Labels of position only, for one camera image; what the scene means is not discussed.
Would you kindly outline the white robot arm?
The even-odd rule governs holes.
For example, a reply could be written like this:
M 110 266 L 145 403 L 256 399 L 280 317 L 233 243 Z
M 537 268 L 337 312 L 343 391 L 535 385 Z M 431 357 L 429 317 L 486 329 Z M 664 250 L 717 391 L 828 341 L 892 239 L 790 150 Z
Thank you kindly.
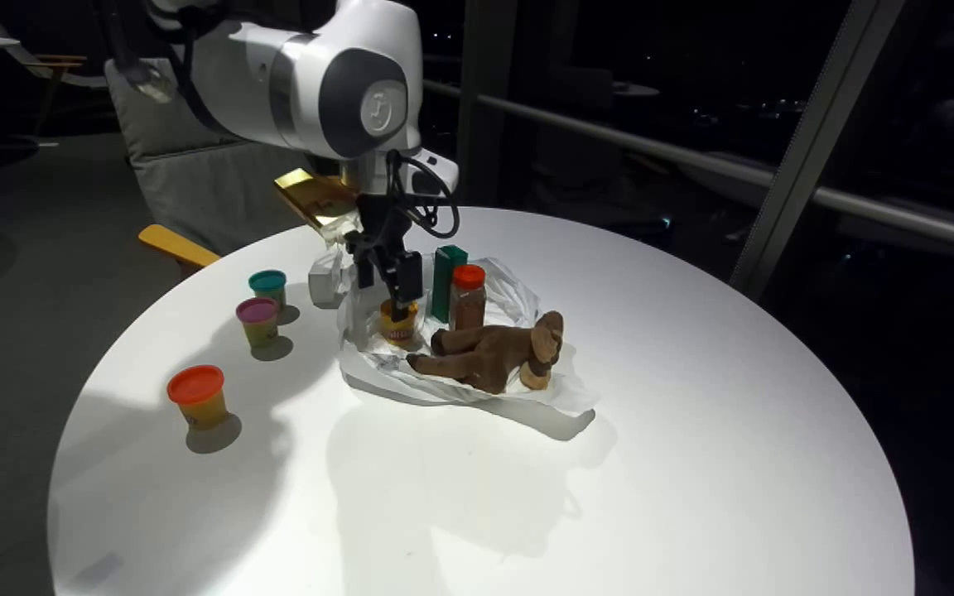
M 359 284 L 396 307 L 425 294 L 405 250 L 412 210 L 456 184 L 422 141 L 422 16 L 405 0 L 334 0 L 316 30 L 263 23 L 241 0 L 144 0 L 186 103 L 249 141 L 330 158 L 359 195 Z

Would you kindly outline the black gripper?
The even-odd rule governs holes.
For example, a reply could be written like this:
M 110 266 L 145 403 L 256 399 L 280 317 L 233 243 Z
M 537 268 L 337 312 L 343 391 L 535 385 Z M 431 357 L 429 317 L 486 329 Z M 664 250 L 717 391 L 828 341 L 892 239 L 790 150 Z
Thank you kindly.
M 390 278 L 390 301 L 397 307 L 425 294 L 425 258 L 405 250 L 412 227 L 412 202 L 390 195 L 359 200 L 359 236 L 352 254 L 359 268 L 359 289 L 370 289 L 373 274 Z

